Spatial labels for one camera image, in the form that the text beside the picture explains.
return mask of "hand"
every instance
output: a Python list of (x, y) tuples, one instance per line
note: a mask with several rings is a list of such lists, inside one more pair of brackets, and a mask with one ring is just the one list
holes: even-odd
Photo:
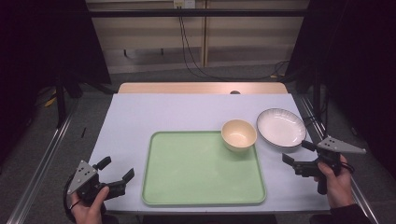
[[(341, 162), (347, 162), (347, 159), (341, 155)], [(326, 163), (318, 163), (319, 170), (327, 178), (327, 198), (329, 200), (330, 208), (344, 207), (354, 203), (352, 198), (352, 187), (350, 185), (351, 173), (342, 168), (340, 175), (335, 176), (332, 168)]]
[(74, 192), (72, 194), (72, 204), (76, 205), (72, 208), (72, 214), (76, 218), (77, 224), (102, 224), (102, 215), (100, 208), (105, 201), (109, 192), (108, 187), (102, 188), (95, 198), (91, 207), (84, 206), (80, 202), (80, 198)]

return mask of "white tabletop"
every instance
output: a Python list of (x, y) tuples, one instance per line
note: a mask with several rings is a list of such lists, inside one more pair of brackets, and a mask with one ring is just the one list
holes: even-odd
[(256, 126), (263, 110), (283, 108), (300, 117), (290, 94), (115, 94), (93, 150), (90, 164), (110, 156), (112, 162), (99, 172), (100, 181), (118, 181), (134, 167), (135, 177), (126, 194), (106, 201), (110, 211), (139, 214), (274, 213), (328, 210), (326, 196), (317, 193), (312, 177), (295, 175), (282, 161), (287, 152), (297, 161), (312, 161), (317, 154), (298, 147), (280, 150), (261, 137), (256, 142), (267, 196), (256, 205), (155, 206), (142, 200), (150, 137), (158, 131), (219, 131), (230, 119), (244, 119)]

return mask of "yellow bowl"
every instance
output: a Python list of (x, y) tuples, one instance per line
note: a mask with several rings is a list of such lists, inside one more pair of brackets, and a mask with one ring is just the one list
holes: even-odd
[(224, 145), (231, 151), (248, 150), (257, 140), (256, 129), (247, 121), (233, 119), (226, 122), (221, 129)]

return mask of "person's left hand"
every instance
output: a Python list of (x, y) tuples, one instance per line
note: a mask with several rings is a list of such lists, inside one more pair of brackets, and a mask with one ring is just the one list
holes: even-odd
[(95, 198), (95, 201), (91, 207), (84, 206), (80, 202), (80, 198), (74, 192), (72, 194), (72, 204), (76, 205), (72, 208), (72, 214), (76, 219), (77, 224), (102, 224), (102, 215), (100, 208), (102, 203), (105, 201), (107, 194), (109, 192), (108, 187), (102, 188)]

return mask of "bowl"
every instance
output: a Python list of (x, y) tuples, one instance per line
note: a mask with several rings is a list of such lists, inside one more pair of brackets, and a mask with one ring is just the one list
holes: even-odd
[(272, 108), (260, 113), (257, 129), (269, 143), (278, 147), (296, 147), (306, 137), (306, 128), (297, 115), (288, 110)]
[(233, 119), (221, 128), (224, 145), (234, 152), (248, 150), (257, 140), (256, 129), (247, 121)]

